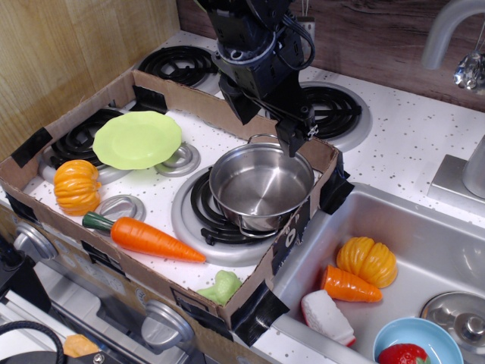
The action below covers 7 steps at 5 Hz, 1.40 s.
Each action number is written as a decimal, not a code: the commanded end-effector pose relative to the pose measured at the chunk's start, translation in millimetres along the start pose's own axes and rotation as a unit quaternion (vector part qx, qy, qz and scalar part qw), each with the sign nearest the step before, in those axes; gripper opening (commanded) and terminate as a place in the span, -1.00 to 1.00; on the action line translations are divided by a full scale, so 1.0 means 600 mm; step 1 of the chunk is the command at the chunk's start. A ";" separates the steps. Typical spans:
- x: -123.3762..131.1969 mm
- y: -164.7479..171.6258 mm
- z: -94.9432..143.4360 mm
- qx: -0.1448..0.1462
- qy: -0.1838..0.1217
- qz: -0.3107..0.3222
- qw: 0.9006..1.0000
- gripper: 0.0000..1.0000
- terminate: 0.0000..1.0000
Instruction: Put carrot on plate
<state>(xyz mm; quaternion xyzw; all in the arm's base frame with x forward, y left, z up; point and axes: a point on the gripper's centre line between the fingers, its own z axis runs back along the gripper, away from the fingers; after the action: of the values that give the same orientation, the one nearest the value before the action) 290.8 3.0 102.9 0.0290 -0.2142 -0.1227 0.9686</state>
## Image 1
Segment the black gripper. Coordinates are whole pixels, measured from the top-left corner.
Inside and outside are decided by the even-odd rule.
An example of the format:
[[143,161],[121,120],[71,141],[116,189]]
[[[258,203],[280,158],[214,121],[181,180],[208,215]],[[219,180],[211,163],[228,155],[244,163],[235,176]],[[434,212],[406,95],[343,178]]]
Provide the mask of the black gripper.
[[285,155],[293,158],[318,134],[314,109],[299,84],[299,72],[308,66],[302,37],[293,29],[246,35],[228,42],[217,41],[212,60],[219,68],[219,86],[242,124],[260,110],[276,118],[276,132]]

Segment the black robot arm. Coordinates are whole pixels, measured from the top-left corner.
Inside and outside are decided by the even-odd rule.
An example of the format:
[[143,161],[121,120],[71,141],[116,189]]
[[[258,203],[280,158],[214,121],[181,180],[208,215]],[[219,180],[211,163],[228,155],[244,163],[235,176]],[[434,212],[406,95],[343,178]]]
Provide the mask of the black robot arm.
[[283,151],[293,157],[318,132],[299,73],[315,57],[313,40],[288,1],[200,1],[217,37],[212,60],[233,113],[248,124],[273,117]]

